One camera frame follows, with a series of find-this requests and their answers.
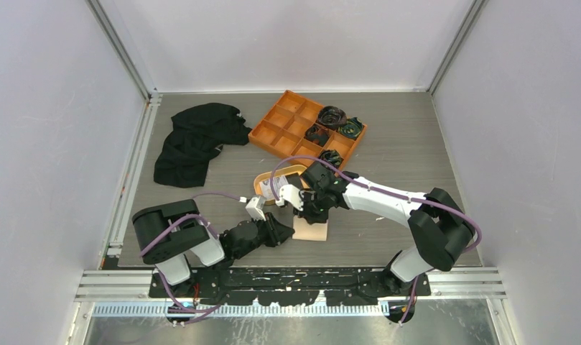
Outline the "beige card holder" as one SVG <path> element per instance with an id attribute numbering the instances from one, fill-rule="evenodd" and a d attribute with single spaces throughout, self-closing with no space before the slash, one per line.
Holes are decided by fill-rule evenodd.
<path id="1" fill-rule="evenodd" d="M 314 242 L 325 242 L 327 240 L 328 222 L 309 224 L 304 218 L 294 216 L 292 228 L 294 229 L 294 234 L 292 235 L 294 240 Z"/>

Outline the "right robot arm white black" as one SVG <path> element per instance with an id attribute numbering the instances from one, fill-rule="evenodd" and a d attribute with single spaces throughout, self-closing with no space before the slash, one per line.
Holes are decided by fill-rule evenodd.
<path id="1" fill-rule="evenodd" d="M 307 189 L 290 194 L 292 205 L 311 224 L 326 222 L 331 208 L 344 208 L 373 213 L 410 230 L 413 247 L 399 252 L 386 268 L 384 285 L 393 295 L 404 294 L 425 272 L 450 271 L 460 255 L 482 239 L 478 225 L 446 190 L 398 190 L 323 162 L 310 165 L 301 177 Z"/>

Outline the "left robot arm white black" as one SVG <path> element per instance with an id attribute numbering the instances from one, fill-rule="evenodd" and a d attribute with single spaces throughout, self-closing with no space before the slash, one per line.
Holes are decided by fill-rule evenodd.
<path id="1" fill-rule="evenodd" d="M 294 235 L 291 226 L 264 212 L 262 195 L 234 199 L 245 205 L 250 219 L 221 234 L 201 215 L 193 198 L 145 208 L 132 216 L 139 256 L 164 275 L 175 295 L 185 297 L 195 287 L 187 252 L 205 267 L 231 265 L 261 246 L 277 247 Z"/>

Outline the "orange oval tray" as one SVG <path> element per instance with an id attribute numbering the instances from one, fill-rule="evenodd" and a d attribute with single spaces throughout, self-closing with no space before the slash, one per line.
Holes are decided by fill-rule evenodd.
<path id="1" fill-rule="evenodd" d="M 275 204 L 274 193 L 279 195 L 279 190 L 284 185 L 293 185 L 299 189 L 307 189 L 307 184 L 301 179 L 301 174 L 306 170 L 303 165 L 291 165 L 278 169 L 273 177 L 271 172 L 264 172 L 254 179 L 256 195 L 265 197 L 265 205 Z"/>

